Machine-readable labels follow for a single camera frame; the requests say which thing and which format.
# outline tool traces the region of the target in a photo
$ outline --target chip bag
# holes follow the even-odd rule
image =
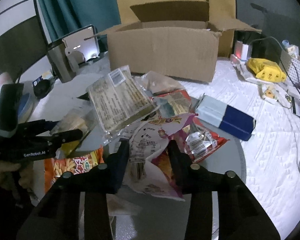
[[[185,90],[176,90],[167,94],[155,96],[152,100],[160,105],[159,118],[169,118],[180,114],[189,113],[191,110],[191,98]]]
[[[130,157],[124,176],[134,191],[157,197],[183,200],[175,186],[166,147],[171,136],[192,123],[196,114],[141,122],[130,139]]]
[[[180,152],[190,156],[193,163],[203,161],[228,140],[206,128],[197,117],[193,123],[176,132],[173,140],[177,142]]]
[[[44,189],[45,192],[51,188],[56,180],[66,171],[72,172],[74,175],[90,171],[93,167],[103,163],[103,148],[94,150],[93,152],[75,158],[68,159],[45,159],[44,160]]]
[[[256,74],[256,78],[270,82],[284,82],[286,74],[279,65],[263,58],[250,58],[247,66]]]

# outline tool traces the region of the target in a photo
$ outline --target french fries snack bag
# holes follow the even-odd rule
[[[103,148],[94,150],[93,152],[75,158],[57,160],[54,158],[44,160],[44,189],[45,192],[51,188],[56,180],[66,171],[72,172],[74,175],[88,172],[93,167],[103,163]]]

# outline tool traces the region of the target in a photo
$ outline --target barcode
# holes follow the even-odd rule
[[[108,75],[115,87],[120,85],[123,81],[126,80],[120,68],[110,72]]]
[[[134,175],[136,175],[137,179],[141,179],[141,177],[144,175],[144,166],[145,166],[145,163],[144,162],[141,162],[141,163],[133,163],[132,164],[133,166],[133,173]]]

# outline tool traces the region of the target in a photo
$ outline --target crumpled wrapper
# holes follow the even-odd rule
[[[185,87],[173,78],[149,71],[141,77],[135,77],[137,83],[153,94],[164,94],[174,90],[185,90]]]

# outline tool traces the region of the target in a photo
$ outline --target teal curtain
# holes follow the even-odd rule
[[[116,0],[38,0],[52,41],[87,25],[98,32],[120,24]]]

